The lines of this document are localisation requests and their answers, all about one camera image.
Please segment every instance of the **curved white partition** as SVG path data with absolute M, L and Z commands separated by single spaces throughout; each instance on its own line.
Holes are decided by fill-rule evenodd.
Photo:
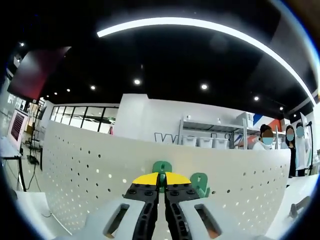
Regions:
M 84 226 L 89 212 L 125 194 L 135 178 L 151 173 L 153 164 L 161 160 L 188 178 L 205 173 L 209 198 L 231 213 L 240 228 L 265 234 L 284 196 L 290 150 L 167 145 L 50 122 L 40 185 L 54 215 L 74 233 Z M 158 211 L 164 211 L 163 205 Z M 164 213 L 160 213 L 153 239 L 171 239 L 167 229 Z

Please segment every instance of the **black ceiling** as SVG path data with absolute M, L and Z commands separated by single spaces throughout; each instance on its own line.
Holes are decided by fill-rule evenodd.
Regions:
M 267 1 L 93 1 L 77 6 L 70 15 L 71 8 L 74 6 L 64 6 L 58 16 L 26 18 L 20 38 L 25 46 L 17 48 L 23 56 L 34 49 L 71 46 L 43 89 L 42 96 L 46 99 L 49 95 L 55 104 L 119 103 L 123 93 L 146 93 L 151 99 L 282 118 L 280 106 L 286 112 L 307 98 L 275 60 L 223 33 L 158 25 L 97 36 L 99 30 L 131 20 L 188 17 L 236 28 L 268 46 L 281 14 Z M 14 73 L 13 66 L 8 68 Z M 311 70 L 300 76 L 311 92 L 317 88 Z M 142 85 L 135 86 L 135 78 L 142 80 Z M 209 85 L 206 92 L 200 90 L 201 83 Z M 254 96 L 260 100 L 254 102 Z

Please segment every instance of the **window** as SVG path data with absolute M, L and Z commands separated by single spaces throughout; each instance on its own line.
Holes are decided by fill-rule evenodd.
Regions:
M 103 110 L 103 107 L 89 106 L 84 117 L 82 128 L 97 132 Z
M 61 119 L 64 114 L 65 108 L 66 108 L 65 106 L 59 107 L 58 112 L 56 113 L 56 117 L 55 117 L 56 122 L 61 123 Z
M 71 119 L 71 115 L 72 115 L 72 112 L 74 111 L 74 107 L 73 106 L 67 106 L 65 107 L 65 111 L 64 111 L 64 114 L 62 116 L 62 120 L 61 120 L 61 123 L 62 124 L 67 124 L 69 125 L 70 123 L 70 119 Z
M 51 115 L 51 120 L 54 121 L 56 119 L 56 115 L 57 115 L 57 112 L 58 112 L 58 106 L 55 106 L 53 108 L 53 111 L 52 111 L 52 115 Z
M 115 124 L 118 108 L 106 108 L 99 129 L 100 133 L 108 134 L 110 127 Z
M 79 106 L 74 108 L 74 112 L 70 121 L 70 126 L 81 128 L 81 123 L 84 119 L 86 108 L 87 107 L 85 106 Z

